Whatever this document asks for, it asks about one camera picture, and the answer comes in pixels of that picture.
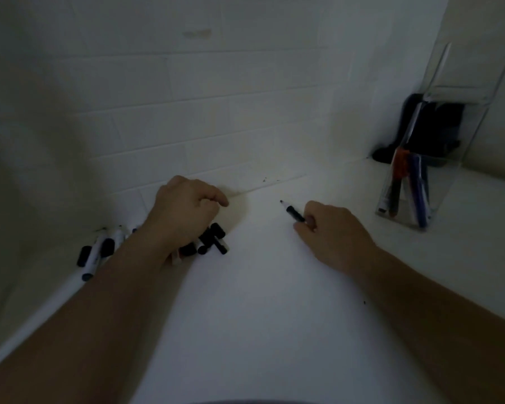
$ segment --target hand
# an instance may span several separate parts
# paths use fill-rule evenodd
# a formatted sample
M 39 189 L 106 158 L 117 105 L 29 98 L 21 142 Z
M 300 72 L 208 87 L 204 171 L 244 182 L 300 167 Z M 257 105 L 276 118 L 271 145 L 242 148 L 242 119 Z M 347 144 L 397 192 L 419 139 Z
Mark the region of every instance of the hand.
M 219 212 L 219 204 L 227 207 L 228 199 L 217 187 L 174 176 L 157 191 L 155 205 L 142 228 L 160 236 L 173 251 L 204 232 Z
M 365 268 L 378 249 L 347 208 L 310 201 L 304 217 L 306 223 L 297 222 L 294 229 L 315 257 L 331 268 L 352 275 Z

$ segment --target pen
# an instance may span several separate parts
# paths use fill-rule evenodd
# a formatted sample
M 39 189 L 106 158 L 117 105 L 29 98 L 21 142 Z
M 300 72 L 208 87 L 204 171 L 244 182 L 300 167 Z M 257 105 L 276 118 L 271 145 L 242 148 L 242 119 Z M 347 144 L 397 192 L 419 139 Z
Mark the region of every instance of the pen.
M 297 222 L 305 222 L 305 219 L 301 214 L 299 214 L 295 208 L 293 208 L 290 204 L 284 202 L 281 200 L 281 204 L 283 204 L 283 207 L 286 209 L 286 212 L 293 217 L 294 220 Z

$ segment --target person's left arm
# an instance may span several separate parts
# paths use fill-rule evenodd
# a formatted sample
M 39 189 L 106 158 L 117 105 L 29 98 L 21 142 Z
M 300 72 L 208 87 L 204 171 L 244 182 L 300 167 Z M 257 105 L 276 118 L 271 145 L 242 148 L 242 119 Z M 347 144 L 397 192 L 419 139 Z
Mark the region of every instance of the person's left arm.
M 0 404 L 117 402 L 161 265 L 206 229 L 219 204 L 226 196 L 199 180 L 163 186 L 141 228 L 0 364 Z

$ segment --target person's right arm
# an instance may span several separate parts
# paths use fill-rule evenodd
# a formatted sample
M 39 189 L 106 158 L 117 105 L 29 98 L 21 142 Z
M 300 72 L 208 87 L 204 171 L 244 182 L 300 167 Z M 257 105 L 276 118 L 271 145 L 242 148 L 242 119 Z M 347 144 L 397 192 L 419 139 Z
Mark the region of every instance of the person's right arm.
M 315 201 L 294 228 L 314 255 L 352 277 L 453 403 L 505 403 L 505 320 L 376 246 L 345 208 Z

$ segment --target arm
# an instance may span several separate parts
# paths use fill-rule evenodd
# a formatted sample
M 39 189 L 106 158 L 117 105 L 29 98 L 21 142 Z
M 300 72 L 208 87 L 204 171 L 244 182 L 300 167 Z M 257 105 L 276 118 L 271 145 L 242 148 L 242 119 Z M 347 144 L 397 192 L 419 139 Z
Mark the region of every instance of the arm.
M 454 403 L 505 403 L 505 320 L 379 249 L 345 208 L 310 201 L 295 230 L 352 277 Z
M 0 404 L 116 402 L 162 263 L 216 216 L 222 192 L 174 177 L 146 222 L 97 275 L 0 364 Z

